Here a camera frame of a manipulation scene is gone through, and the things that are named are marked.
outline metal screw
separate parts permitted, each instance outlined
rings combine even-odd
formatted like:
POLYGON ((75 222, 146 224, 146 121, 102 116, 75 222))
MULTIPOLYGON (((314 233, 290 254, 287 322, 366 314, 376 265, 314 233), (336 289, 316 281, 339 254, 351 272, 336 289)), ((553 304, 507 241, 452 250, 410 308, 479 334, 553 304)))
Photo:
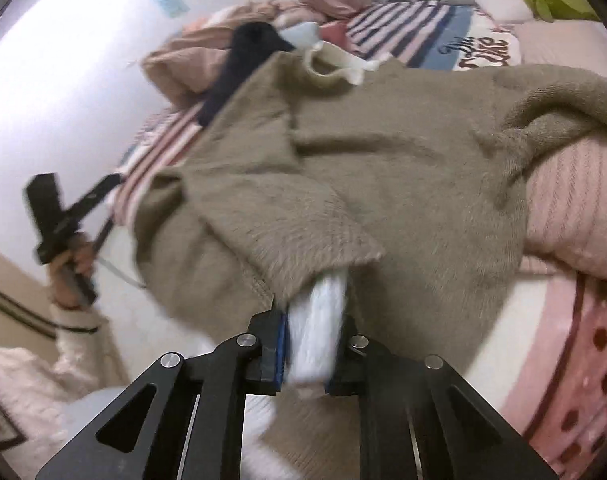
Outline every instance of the metal screw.
POLYGON ((252 334, 241 334, 237 337, 237 345, 239 346, 253 346, 256 343, 256 336, 252 334))
POLYGON ((365 348, 368 346, 368 343, 368 338, 365 335, 357 334, 350 338, 350 346, 352 348, 365 348))
POLYGON ((424 364, 430 370, 439 370, 443 366, 443 359, 438 355, 429 355, 424 359, 424 364))
POLYGON ((175 354, 174 352, 161 356, 161 366, 166 368, 174 368, 180 362, 181 357, 179 357, 179 354, 175 354))

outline bed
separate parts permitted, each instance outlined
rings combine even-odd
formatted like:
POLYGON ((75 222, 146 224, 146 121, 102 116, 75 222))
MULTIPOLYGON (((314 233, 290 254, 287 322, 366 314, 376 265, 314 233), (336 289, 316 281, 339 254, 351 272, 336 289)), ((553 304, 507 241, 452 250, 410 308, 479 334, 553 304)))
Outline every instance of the bed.
MULTIPOLYGON (((574 62, 564 59, 557 30, 567 23, 507 27, 478 7, 435 1, 373 5, 347 22, 346 36, 365 59, 391 54, 408 68, 554 62, 607 75, 607 61, 595 54, 607 51, 602 25, 577 26, 591 28, 595 39, 575 46, 574 62)), ((154 174, 181 164, 198 142, 199 109, 199 102, 168 108, 141 129, 119 168, 125 184, 110 199, 115 223, 131 227, 154 174)), ((571 269, 519 274, 465 376, 561 478, 577 478, 607 440, 607 281, 571 269)))

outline sweater sleeve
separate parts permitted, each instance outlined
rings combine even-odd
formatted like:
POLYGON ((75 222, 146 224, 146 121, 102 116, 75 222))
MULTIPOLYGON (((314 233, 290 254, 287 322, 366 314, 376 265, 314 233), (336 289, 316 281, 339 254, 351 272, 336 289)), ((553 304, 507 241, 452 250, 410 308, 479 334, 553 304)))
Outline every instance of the sweater sleeve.
POLYGON ((52 367, 56 380, 74 399, 106 385, 101 343, 103 318, 93 308, 64 310, 52 306, 59 359, 52 367))

